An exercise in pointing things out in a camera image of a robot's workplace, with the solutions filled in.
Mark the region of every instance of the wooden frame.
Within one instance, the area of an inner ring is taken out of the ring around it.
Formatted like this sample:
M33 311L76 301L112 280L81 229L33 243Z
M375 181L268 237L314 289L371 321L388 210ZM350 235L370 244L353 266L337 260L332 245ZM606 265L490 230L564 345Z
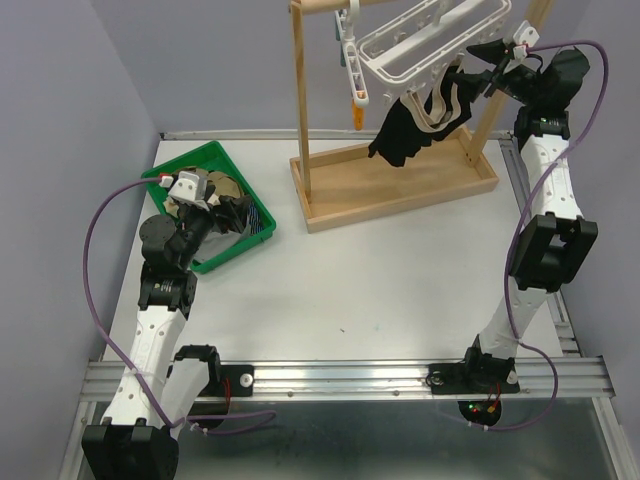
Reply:
M360 0L360 4L388 1L393 0ZM542 28L554 1L532 0L525 18ZM309 233L492 191L498 177L482 150L506 103L501 92L491 98L473 137L460 128L445 141L422 149L400 169L377 155L367 158L366 145L310 155L303 17L348 6L349 0L291 0L289 7L300 149L290 163Z

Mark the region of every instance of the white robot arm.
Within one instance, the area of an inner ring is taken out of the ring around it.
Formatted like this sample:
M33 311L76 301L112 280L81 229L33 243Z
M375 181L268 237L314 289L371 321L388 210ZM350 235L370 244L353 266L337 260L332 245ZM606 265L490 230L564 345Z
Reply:
M518 29L523 31L529 35L531 27ZM522 63L526 57L516 37L469 47L471 54L496 68L457 74L454 81L471 89L475 98L501 90L524 104L514 131L532 187L552 163L556 166L534 197L529 223L515 240L509 259L505 280L512 319L503 298L463 362L429 365L427 382L434 395L518 392L514 359L520 338L547 298L573 280L598 235L597 225L583 218L576 203L567 159L558 160L569 146L566 109L582 86L589 62L578 49L563 50L544 71L534 71ZM483 425L493 425L499 418L494 407L460 410L467 420Z

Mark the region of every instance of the green plastic crate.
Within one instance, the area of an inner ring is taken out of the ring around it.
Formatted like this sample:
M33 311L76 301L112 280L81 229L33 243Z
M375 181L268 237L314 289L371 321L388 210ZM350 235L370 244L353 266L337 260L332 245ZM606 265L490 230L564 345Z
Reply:
M209 142L206 145L187 152L184 155L174 158L167 163L163 163L162 165L152 168L151 170L144 172L142 174L142 178L157 177L161 173L173 173L180 168L188 166L198 166L206 170L218 170L226 173L236 182L238 182L240 186L242 186L244 192L248 193L253 198L254 204L258 209L258 213L260 214L260 219L262 220L263 227L263 230L261 232L258 232L255 235L242 240L230 249L225 250L223 253L207 260L204 263L193 261L191 263L191 269L194 272L209 272L214 268L219 267L223 263L228 262L232 258L237 257L242 252L246 252L250 248L253 248L256 245L264 242L266 239L273 235L273 231L276 229L276 221L260 201L251 186L249 186L238 168L233 164L233 162L227 155L227 152L225 152L224 148L222 148L222 145L220 145L220 143L218 142ZM162 205L162 203L167 198L167 191L160 185L152 183L147 185L147 190L149 191L149 195L151 195L153 202L156 204L156 207L158 207L158 210L160 210L162 213L167 213L164 209L164 206Z

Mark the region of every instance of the screw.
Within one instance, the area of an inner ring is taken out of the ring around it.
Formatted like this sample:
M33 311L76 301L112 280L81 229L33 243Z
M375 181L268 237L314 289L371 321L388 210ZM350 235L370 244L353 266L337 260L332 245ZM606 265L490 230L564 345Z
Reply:
M243 373L240 376L240 385L242 385L244 388L249 388L251 385L253 385L253 377L248 373Z
M444 385L444 380L440 376L440 372L434 372L430 377L429 381L431 385L435 385L436 387L440 387Z

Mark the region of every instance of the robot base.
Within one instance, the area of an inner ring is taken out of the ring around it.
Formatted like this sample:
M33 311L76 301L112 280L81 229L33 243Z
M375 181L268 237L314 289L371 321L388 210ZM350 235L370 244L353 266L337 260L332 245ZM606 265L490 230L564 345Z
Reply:
M498 383L503 394L520 392L517 382L511 384L491 375L470 374L464 363L432 363L428 367L426 382L433 395L496 394Z

